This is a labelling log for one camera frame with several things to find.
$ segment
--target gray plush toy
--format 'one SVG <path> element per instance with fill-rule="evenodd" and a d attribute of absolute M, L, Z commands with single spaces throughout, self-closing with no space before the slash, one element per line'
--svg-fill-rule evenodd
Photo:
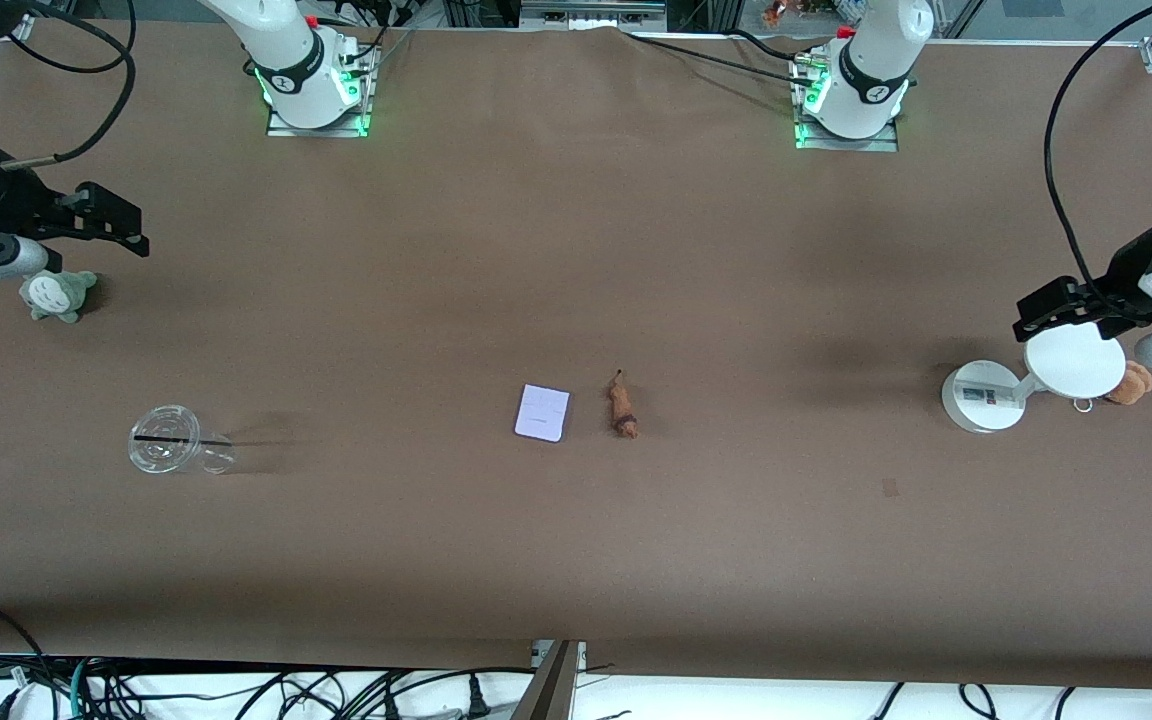
<path fill-rule="evenodd" d="M 58 316 L 65 323 L 78 321 L 78 309 L 88 300 L 88 288 L 96 285 L 96 273 L 40 273 L 26 278 L 20 287 L 20 297 L 29 305 L 29 316 L 36 320 Z"/>

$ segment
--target brown teddy bear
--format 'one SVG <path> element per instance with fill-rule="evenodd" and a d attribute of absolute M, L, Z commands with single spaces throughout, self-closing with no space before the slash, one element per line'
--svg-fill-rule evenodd
<path fill-rule="evenodd" d="M 1144 393 L 1152 389 L 1152 374 L 1149 369 L 1135 361 L 1128 361 L 1128 372 L 1123 374 L 1123 381 L 1119 387 L 1111 389 L 1105 400 L 1115 406 L 1134 406 L 1135 401 L 1144 397 Z"/>

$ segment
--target black straw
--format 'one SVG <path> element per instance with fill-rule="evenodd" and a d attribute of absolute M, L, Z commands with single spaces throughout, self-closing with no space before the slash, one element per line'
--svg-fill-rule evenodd
<path fill-rule="evenodd" d="M 142 442 L 189 442 L 189 438 L 182 437 L 157 437 L 157 435 L 132 435 L 132 439 L 138 439 Z M 219 439 L 200 439 L 198 445 L 221 445 L 223 447 L 233 447 L 233 442 L 219 441 Z"/>

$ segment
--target small brown toy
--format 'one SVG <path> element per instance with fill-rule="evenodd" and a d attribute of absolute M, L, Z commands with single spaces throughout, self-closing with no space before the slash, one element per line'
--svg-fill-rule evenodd
<path fill-rule="evenodd" d="M 617 370 L 616 377 L 612 378 L 612 387 L 607 391 L 607 396 L 612 397 L 612 429 L 616 434 L 634 439 L 639 437 L 639 419 L 634 416 L 634 407 L 630 406 L 630 391 L 621 384 L 621 376 L 624 370 Z"/>
<path fill-rule="evenodd" d="M 1119 387 L 1111 389 L 1105 400 L 1115 406 L 1134 406 L 1135 401 L 1144 397 L 1144 393 L 1152 389 L 1152 374 L 1149 369 L 1135 361 L 1128 361 L 1128 372 L 1123 376 L 1123 381 Z"/>
<path fill-rule="evenodd" d="M 772 5 L 768 5 L 767 9 L 763 10 L 763 24 L 768 28 L 778 26 L 778 24 L 781 24 L 781 15 L 788 9 L 790 9 L 788 0 L 773 0 Z"/>

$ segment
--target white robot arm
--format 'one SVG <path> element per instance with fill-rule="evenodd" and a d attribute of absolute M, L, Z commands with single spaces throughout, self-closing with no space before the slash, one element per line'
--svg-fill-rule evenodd
<path fill-rule="evenodd" d="M 935 23 L 927 0 L 870 0 L 856 35 L 824 46 L 829 76 L 804 109 L 833 135 L 878 135 L 900 112 L 909 70 Z"/>
<path fill-rule="evenodd" d="M 238 33 L 271 108 L 289 126 L 332 124 L 364 96 L 358 60 L 369 50 L 361 54 L 355 38 L 311 26 L 296 0 L 198 1 Z"/>

